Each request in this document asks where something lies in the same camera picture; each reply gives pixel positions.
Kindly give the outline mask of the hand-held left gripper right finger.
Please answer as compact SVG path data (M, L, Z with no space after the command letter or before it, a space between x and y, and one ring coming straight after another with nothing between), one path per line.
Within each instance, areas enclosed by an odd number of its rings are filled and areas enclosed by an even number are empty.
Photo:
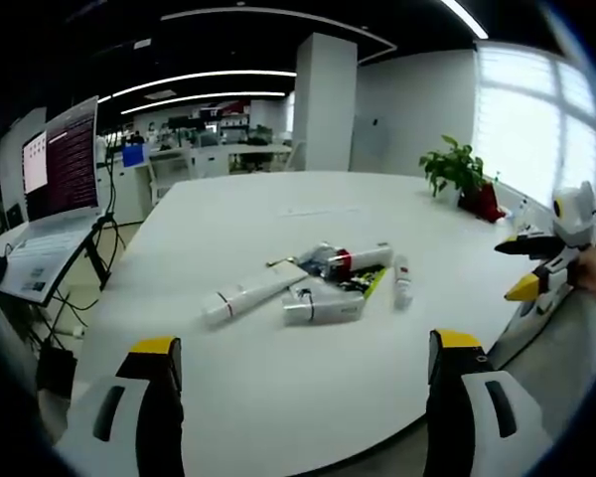
M429 334L427 476L524 476L552 446L536 400L473 336Z

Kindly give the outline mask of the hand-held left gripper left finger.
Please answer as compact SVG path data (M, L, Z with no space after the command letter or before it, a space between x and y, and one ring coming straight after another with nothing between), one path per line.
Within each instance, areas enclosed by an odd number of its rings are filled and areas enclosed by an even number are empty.
M136 343L71 405L56 451L78 476L183 476L181 340Z

